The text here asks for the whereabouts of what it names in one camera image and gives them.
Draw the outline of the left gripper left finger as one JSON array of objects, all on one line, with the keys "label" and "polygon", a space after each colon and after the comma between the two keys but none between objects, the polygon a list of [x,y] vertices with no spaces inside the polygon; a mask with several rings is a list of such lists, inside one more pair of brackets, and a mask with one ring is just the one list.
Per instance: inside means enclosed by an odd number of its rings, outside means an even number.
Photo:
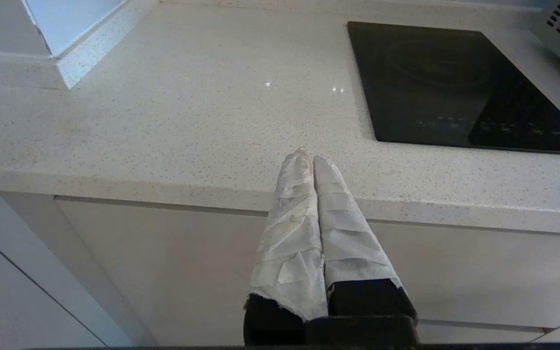
[{"label": "left gripper left finger", "polygon": [[313,160],[285,157],[258,246],[243,319],[247,346],[298,346],[307,323],[328,317]]}]

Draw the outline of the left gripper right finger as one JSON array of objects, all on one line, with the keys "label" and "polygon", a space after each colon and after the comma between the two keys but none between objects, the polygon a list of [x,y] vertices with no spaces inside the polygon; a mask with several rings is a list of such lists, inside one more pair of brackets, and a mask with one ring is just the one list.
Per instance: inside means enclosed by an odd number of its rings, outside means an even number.
[{"label": "left gripper right finger", "polygon": [[403,316],[417,320],[402,281],[338,167],[314,158],[325,285],[333,316]]}]

